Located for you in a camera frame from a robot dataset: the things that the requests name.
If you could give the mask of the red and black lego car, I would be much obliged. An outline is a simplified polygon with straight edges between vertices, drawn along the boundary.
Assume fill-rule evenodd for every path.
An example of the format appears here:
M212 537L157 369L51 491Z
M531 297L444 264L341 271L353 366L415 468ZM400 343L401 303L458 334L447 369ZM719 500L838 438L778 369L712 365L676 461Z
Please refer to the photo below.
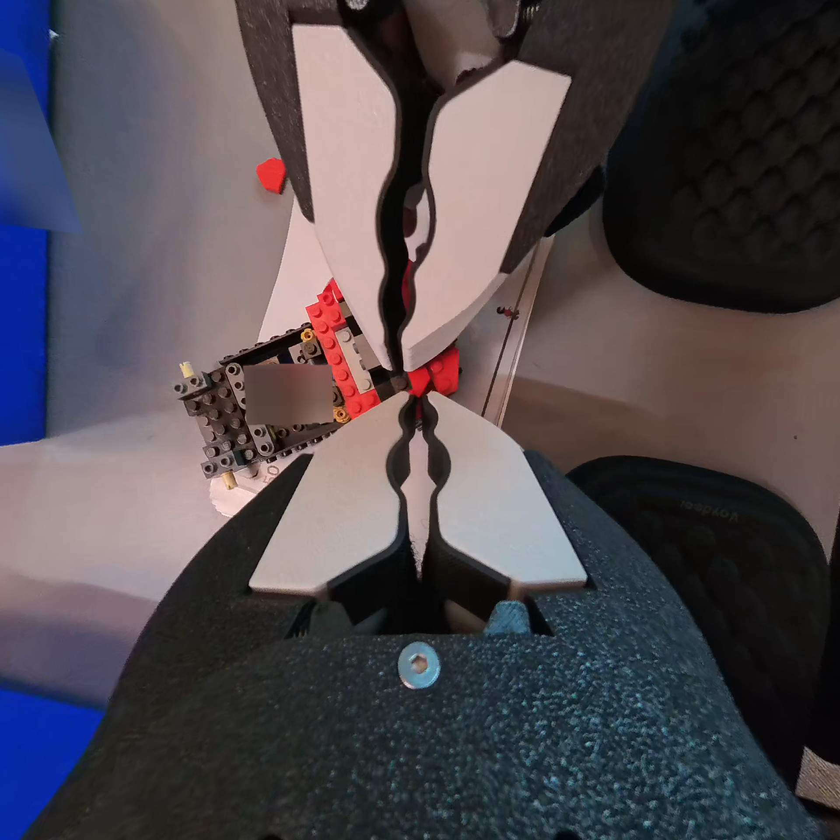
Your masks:
M455 344L415 371L388 371L335 280L306 313L298 328L226 355L209 371L182 364L173 392L203 438L205 479L233 488L238 472L253 476L317 445L398 393L457 392Z

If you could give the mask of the blue plastic bin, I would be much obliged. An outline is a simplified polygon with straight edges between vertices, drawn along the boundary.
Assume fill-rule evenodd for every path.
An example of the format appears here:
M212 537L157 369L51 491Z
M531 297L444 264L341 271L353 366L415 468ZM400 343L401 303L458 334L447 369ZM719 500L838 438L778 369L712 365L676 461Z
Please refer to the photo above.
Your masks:
M1 688L1 838L27 830L74 767L103 712Z
M1 2L1 445L46 435L49 233L80 232L49 124L53 2Z

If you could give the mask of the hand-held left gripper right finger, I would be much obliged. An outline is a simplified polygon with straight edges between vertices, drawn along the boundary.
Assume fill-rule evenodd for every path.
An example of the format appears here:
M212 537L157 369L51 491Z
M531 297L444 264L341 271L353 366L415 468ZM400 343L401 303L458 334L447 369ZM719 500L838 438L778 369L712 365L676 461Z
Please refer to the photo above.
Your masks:
M586 583L522 448L439 393L423 399L435 484L423 578L444 600L495 605Z

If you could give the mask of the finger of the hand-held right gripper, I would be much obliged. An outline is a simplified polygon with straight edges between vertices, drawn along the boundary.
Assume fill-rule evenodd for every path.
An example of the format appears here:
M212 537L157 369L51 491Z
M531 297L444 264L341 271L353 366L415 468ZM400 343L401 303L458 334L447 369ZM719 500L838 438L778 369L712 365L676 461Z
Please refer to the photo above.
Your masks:
M456 340L511 273L502 264L571 83L508 62L436 111L425 164L434 225L402 330L407 371Z
M313 223L324 257L379 362L386 262L380 210L398 158L398 103L385 64L341 25L293 24Z

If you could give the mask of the lego instruction booklet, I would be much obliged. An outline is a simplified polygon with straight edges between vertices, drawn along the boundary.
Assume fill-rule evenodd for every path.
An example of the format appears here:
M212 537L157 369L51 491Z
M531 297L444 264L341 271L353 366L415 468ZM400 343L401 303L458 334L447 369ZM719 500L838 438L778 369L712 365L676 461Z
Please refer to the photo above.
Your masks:
M458 337L460 373L458 390L452 398L499 427L507 411L524 336L552 246L553 237L542 238ZM329 279L314 226L304 220L294 199L286 247L259 340L303 324L305 305L315 302ZM222 478L211 479L209 496L214 507L223 516L233 517L288 463L304 453L303 448L293 449L288 456L239 471L237 486L232 489L226 487Z

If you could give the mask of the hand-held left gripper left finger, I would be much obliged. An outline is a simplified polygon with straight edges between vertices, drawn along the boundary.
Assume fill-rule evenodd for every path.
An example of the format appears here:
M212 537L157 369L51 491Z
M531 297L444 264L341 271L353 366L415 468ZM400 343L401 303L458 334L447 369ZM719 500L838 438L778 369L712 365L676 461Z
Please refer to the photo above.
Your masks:
M311 457L249 581L255 592L392 605L417 573L402 486L416 399L400 393Z

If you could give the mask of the black quilted pad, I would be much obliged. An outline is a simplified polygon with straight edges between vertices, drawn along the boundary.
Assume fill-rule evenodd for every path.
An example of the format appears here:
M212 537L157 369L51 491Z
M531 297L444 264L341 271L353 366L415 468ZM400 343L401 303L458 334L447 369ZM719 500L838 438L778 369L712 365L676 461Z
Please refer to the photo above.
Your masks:
M642 457L569 478L665 574L752 734L800 797L838 810L838 547L750 481Z
M839 3L679 2L611 149L623 272L746 312L838 299Z

